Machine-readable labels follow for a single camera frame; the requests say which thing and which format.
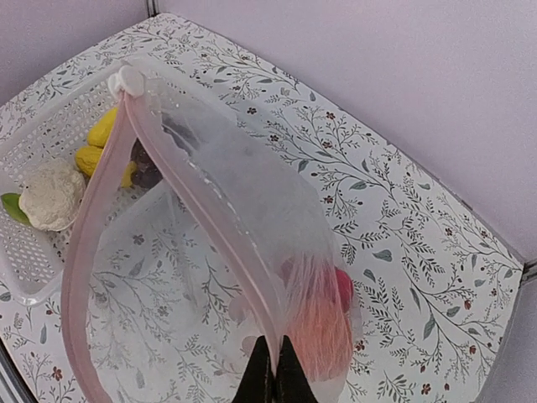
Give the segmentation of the yellow toy fruit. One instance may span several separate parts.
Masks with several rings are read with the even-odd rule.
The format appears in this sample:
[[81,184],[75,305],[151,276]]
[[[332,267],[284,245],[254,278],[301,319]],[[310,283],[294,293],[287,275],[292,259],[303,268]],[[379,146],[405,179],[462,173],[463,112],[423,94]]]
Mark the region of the yellow toy fruit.
[[90,146],[103,149],[112,132],[117,116],[117,108],[107,111],[100,120],[90,129],[87,135],[87,143]]
[[[88,177],[92,177],[96,166],[102,157],[103,149],[96,146],[84,146],[75,153],[75,163],[80,172]],[[132,175],[137,171],[135,162],[130,161],[125,169],[121,181],[121,187],[126,188],[133,185]]]

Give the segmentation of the white toy cauliflower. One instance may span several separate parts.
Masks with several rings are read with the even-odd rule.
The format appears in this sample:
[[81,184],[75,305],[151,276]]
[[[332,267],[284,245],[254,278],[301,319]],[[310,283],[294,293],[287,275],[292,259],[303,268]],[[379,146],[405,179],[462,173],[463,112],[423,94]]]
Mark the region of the white toy cauliflower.
[[59,232],[76,219],[85,190],[81,172],[64,159],[52,159],[25,176],[18,206],[34,228]]

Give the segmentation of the orange toy pumpkin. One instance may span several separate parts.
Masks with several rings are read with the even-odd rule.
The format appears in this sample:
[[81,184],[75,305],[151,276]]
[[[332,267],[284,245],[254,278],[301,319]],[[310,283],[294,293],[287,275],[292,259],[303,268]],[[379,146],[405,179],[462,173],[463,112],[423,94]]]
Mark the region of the orange toy pumpkin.
[[349,318],[335,302],[309,302],[291,320],[286,333],[308,380],[326,381],[347,372],[352,358],[352,329]]

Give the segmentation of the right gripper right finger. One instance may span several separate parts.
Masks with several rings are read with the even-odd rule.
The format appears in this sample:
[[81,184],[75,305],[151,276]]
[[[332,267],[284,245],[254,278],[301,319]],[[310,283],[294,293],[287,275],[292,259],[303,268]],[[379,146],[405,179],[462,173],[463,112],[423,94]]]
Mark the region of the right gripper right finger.
[[274,381],[274,401],[317,403],[292,342],[284,336]]

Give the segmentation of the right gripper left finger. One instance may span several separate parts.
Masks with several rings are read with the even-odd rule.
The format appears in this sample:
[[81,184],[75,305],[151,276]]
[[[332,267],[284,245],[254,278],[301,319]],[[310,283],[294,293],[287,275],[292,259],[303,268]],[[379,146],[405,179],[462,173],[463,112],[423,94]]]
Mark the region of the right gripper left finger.
[[232,403],[271,403],[273,373],[265,336],[257,338]]

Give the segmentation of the white plastic basket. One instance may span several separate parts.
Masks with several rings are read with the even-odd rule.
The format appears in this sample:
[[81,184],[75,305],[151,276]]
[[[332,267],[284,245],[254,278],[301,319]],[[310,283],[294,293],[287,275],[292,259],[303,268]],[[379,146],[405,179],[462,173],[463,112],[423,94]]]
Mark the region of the white plastic basket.
[[105,70],[1,146],[1,279],[42,303],[60,287],[70,233],[116,116]]

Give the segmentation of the clear zip top bag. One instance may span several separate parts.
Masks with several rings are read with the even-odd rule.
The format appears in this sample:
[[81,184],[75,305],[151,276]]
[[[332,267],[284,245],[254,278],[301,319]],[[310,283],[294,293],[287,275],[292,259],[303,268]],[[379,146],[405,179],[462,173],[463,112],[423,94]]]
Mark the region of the clear zip top bag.
[[[346,266],[317,190],[264,143],[260,125],[240,128],[215,94],[169,67],[127,60],[107,86],[117,118],[61,287],[65,351],[82,393],[90,402],[232,402],[265,336],[275,402],[291,320],[319,299],[342,309],[333,269]],[[163,176],[151,189],[121,187],[137,139]],[[343,313],[353,353],[355,295]],[[317,402],[341,401],[350,366],[307,379]]]

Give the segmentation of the red toy pepper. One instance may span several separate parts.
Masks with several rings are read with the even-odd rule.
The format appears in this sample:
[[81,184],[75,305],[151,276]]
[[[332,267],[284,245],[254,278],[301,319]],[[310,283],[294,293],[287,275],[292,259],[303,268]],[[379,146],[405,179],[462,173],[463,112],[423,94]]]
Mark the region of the red toy pepper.
[[[293,260],[290,259],[286,261],[281,268],[281,272],[285,282],[289,280],[292,263]],[[333,271],[336,274],[336,283],[338,285],[339,295],[341,299],[341,307],[344,312],[349,312],[354,297],[352,279],[345,270],[341,270],[336,266],[334,267]]]

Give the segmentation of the purple toy grapes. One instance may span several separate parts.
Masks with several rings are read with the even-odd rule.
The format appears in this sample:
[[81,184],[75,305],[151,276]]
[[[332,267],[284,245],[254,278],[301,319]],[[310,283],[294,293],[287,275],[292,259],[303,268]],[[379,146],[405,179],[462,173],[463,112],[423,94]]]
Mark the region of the purple toy grapes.
[[136,165],[135,171],[131,174],[131,180],[135,186],[151,189],[163,179],[159,169],[138,139],[131,151],[131,161]]

